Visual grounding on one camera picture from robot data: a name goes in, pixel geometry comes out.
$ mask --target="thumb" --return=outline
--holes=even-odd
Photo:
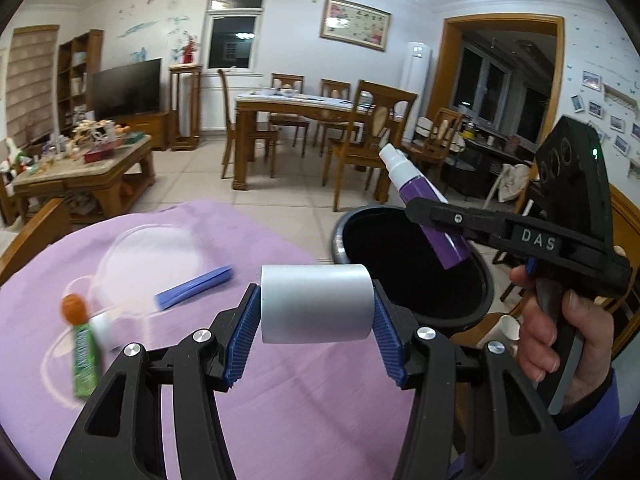
[[[584,336],[594,349],[610,351],[613,346],[613,316],[593,301],[568,290],[562,298],[564,318]]]

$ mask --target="finger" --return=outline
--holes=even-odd
[[[609,312],[568,290],[562,297],[562,313],[582,333],[587,344],[595,349],[611,350],[614,328]]]
[[[545,378],[545,371],[538,368],[535,364],[529,361],[525,355],[521,354],[520,349],[518,349],[518,364],[524,374],[532,381],[540,382]]]
[[[560,367],[558,354],[536,339],[527,330],[520,331],[518,352],[545,372],[553,373]]]
[[[553,320],[540,308],[535,294],[531,293],[526,299],[522,311],[523,327],[540,342],[550,346],[556,341],[558,330]]]
[[[523,265],[511,269],[509,273],[509,279],[512,283],[522,288],[534,288],[536,286],[536,280],[530,277]]]

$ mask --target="tv stand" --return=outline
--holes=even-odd
[[[145,132],[151,136],[151,147],[164,151],[167,149],[168,117],[169,112],[152,112],[121,116],[114,121],[130,126],[133,131]]]

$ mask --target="wooden door frame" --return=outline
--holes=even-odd
[[[456,84],[456,74],[460,64],[460,47],[462,35],[468,30],[515,30],[517,32],[536,32],[556,37],[556,60],[554,62],[554,78],[551,84],[549,106],[546,110],[545,123],[538,142],[546,139],[554,125],[560,102],[562,73],[564,70],[564,18],[549,14],[524,14],[520,12],[504,12],[498,14],[470,14],[446,18],[440,41],[440,52],[436,73],[431,89],[426,116],[435,117],[439,108],[449,108],[451,96]],[[538,168],[534,164],[529,173],[535,178]],[[524,205],[526,189],[520,194],[514,210],[519,212]]]

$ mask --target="flat screen tv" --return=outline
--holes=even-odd
[[[94,75],[95,118],[160,111],[161,59],[119,66]]]

